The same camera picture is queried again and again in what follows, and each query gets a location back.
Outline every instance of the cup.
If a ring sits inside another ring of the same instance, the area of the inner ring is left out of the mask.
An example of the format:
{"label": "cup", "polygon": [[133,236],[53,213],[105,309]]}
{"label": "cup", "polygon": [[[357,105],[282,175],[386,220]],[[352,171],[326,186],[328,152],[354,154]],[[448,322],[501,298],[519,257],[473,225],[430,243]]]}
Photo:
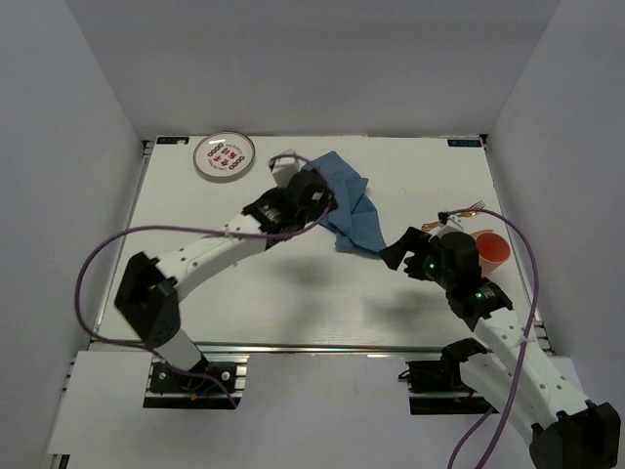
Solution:
{"label": "cup", "polygon": [[479,252],[481,276],[488,277],[495,269],[510,259],[512,249],[505,237],[492,231],[472,234]]}

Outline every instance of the folded blue cloth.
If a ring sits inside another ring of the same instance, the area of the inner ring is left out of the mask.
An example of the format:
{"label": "folded blue cloth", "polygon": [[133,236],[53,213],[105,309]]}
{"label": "folded blue cloth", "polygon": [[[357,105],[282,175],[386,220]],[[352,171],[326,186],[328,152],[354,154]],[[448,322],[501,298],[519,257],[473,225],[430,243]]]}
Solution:
{"label": "folded blue cloth", "polygon": [[386,243],[380,231],[378,211],[365,195],[369,180],[362,178],[336,151],[330,151],[312,164],[325,176],[339,204],[339,208],[321,222],[323,227],[336,233],[337,249],[377,255]]}

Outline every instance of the gray wall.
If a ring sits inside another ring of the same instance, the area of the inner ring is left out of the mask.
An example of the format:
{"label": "gray wall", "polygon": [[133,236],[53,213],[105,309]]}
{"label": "gray wall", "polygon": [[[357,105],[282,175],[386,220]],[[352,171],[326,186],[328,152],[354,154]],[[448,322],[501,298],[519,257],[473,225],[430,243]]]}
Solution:
{"label": "gray wall", "polygon": [[490,163],[537,251],[549,337],[621,415],[624,130],[625,2],[562,0],[495,124]]}
{"label": "gray wall", "polygon": [[487,132],[559,0],[67,0],[142,138]]}
{"label": "gray wall", "polygon": [[[75,276],[120,225],[141,143],[63,0],[2,3],[0,64],[0,465],[28,469],[87,343]],[[91,319],[109,263],[85,297]]]}

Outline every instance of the white plate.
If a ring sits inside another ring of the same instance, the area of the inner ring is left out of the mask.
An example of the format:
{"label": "white plate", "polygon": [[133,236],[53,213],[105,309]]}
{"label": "white plate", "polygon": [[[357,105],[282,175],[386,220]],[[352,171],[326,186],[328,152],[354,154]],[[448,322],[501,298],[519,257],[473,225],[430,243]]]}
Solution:
{"label": "white plate", "polygon": [[241,176],[254,161],[252,141],[236,132],[220,132],[203,139],[193,152],[195,168],[211,180],[230,181]]}

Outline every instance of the blue napkin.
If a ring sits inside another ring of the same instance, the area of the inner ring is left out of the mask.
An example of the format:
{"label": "blue napkin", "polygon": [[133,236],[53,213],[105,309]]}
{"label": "blue napkin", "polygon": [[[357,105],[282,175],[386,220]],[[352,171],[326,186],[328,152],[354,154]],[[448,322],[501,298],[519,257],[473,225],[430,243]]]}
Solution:
{"label": "blue napkin", "polygon": [[336,151],[312,163],[327,179],[339,204],[321,222],[321,226],[336,233],[337,249],[378,255],[386,243],[380,231],[378,211],[364,193],[369,180],[362,178]]}

